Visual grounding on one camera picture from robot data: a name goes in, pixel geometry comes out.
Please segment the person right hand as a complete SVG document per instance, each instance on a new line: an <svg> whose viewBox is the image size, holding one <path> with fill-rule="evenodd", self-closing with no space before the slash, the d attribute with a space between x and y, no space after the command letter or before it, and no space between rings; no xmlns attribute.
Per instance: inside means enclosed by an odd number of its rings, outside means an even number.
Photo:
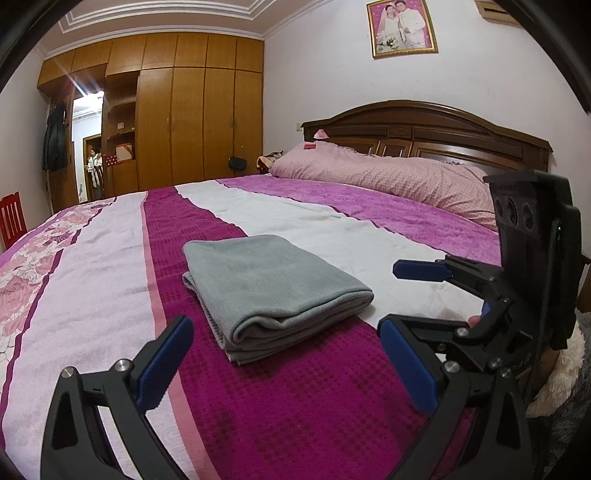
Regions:
<svg viewBox="0 0 591 480"><path fill-rule="evenodd" d="M481 321L479 315L472 316L468 319L467 323L471 328L474 328Z"/></svg>

